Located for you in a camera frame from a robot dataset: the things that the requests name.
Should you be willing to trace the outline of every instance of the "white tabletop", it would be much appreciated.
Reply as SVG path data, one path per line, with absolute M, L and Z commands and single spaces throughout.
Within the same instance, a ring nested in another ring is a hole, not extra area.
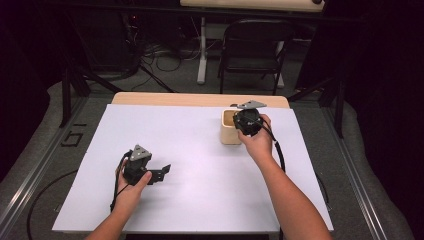
M 312 0 L 180 0 L 182 6 L 210 8 L 244 8 L 281 10 L 294 12 L 321 12 L 324 1 L 315 4 Z
M 163 182 L 145 188 L 125 232 L 278 232 L 266 185 L 245 147 L 220 143 L 223 109 L 108 105 L 53 230 L 94 230 L 109 214 L 119 160 L 140 144 L 153 154 L 149 169 L 172 166 Z M 333 230 L 294 112 L 260 112 L 275 119 L 287 174 Z

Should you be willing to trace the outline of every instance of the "gray carpet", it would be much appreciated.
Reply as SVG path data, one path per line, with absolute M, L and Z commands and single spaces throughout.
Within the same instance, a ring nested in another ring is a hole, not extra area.
M 289 52 L 287 56 L 288 61 L 285 69 L 283 69 L 286 86 L 283 89 L 279 89 L 277 95 L 290 96 L 295 92 L 293 88 L 305 51 L 302 46 L 297 46 Z M 159 62 L 160 64 L 164 64 L 163 66 L 169 67 L 169 69 L 176 66 L 172 65 L 175 64 L 175 61 L 172 59 L 167 60 L 163 58 L 159 61 L 161 61 Z M 159 71 L 155 65 L 152 65 L 152 69 L 166 84 L 179 92 L 218 93 L 217 65 L 217 60 L 211 59 L 208 62 L 207 81 L 205 85 L 197 85 L 196 83 L 198 61 L 183 61 L 178 70 L 172 73 Z M 262 84 L 261 82 L 255 82 L 255 80 L 253 80 L 253 84 L 242 83 L 250 78 L 248 76 L 232 77 L 230 83 L 226 85 L 224 92 L 228 94 L 270 94 L 269 83 Z M 114 81 L 113 83 L 124 90 L 166 92 L 152 79 L 148 79 L 146 74 L 139 72 L 126 80 Z M 89 83 L 93 94 L 86 100 L 81 113 L 73 121 L 73 126 L 67 130 L 72 131 L 74 134 L 83 134 L 80 143 L 77 147 L 59 146 L 57 148 L 38 187 L 4 239 L 27 239 L 26 219 L 29 207 L 34 201 L 35 196 L 53 179 L 78 169 L 106 104 L 110 103 L 112 99 L 110 92 L 103 87 L 93 82 Z M 16 165 L 0 185 L 2 212 L 7 210 L 9 202 L 23 183 L 25 176 L 31 172 L 37 161 L 43 157 L 43 150 L 48 147 L 51 139 L 54 138 L 54 133 L 57 130 L 61 118 L 60 85 L 53 86 L 50 94 L 52 96 L 52 102 L 45 120 L 40 125 Z M 366 218 L 347 176 L 346 166 L 343 163 L 343 153 L 338 148 L 337 139 L 332 134 L 331 126 L 328 125 L 324 112 L 313 101 L 317 95 L 312 94 L 306 98 L 308 101 L 300 101 L 291 103 L 290 105 L 298 118 L 313 166 L 322 179 L 328 193 L 329 205 L 332 209 L 330 211 L 330 217 L 335 228 L 332 235 L 334 239 L 373 239 Z M 356 123 L 356 115 L 349 106 L 344 114 L 343 128 L 349 153 L 353 157 L 355 164 L 357 164 L 361 178 L 366 183 L 366 188 L 370 192 L 374 206 L 377 206 L 376 208 L 379 216 L 381 216 L 381 222 L 387 239 L 413 239 L 402 214 L 387 198 L 384 189 L 379 185 L 378 179 L 375 178 L 367 165 L 359 128 Z M 60 141 L 67 144 L 75 141 L 75 138 L 70 138 L 68 141 L 62 138 Z M 58 214 L 55 209 L 64 202 L 74 177 L 75 175 L 73 174 L 60 180 L 39 198 L 31 218 L 33 239 L 81 239 L 85 236 L 51 231 Z

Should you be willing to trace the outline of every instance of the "black curtain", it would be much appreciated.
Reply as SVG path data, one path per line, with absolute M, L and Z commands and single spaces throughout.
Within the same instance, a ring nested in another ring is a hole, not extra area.
M 399 1 L 348 80 L 367 159 L 424 239 L 424 1 Z
M 0 2 L 0 181 L 19 157 L 61 80 L 57 49 L 29 0 Z

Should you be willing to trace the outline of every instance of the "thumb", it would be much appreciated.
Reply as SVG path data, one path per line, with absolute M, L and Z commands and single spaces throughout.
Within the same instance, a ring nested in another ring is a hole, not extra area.
M 147 171 L 143 177 L 138 181 L 138 183 L 135 185 L 137 188 L 143 189 L 152 178 L 152 172 Z

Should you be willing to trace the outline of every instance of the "hand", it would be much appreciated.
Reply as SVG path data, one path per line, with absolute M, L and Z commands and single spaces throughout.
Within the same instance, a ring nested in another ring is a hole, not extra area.
M 260 116 L 264 120 L 264 126 L 271 130 L 271 119 L 265 114 Z M 256 163 L 261 159 L 272 158 L 272 138 L 263 128 L 252 137 L 245 136 L 238 130 L 238 137 Z
M 121 216 L 126 217 L 127 219 L 131 216 L 134 209 L 137 207 L 137 204 L 141 197 L 141 192 L 144 187 L 149 183 L 152 173 L 150 171 L 146 172 L 143 177 L 138 181 L 135 186 L 129 185 L 127 180 L 124 178 L 122 170 L 119 172 L 118 180 L 118 192 L 122 191 L 116 198 L 115 208 L 113 212 L 119 212 Z

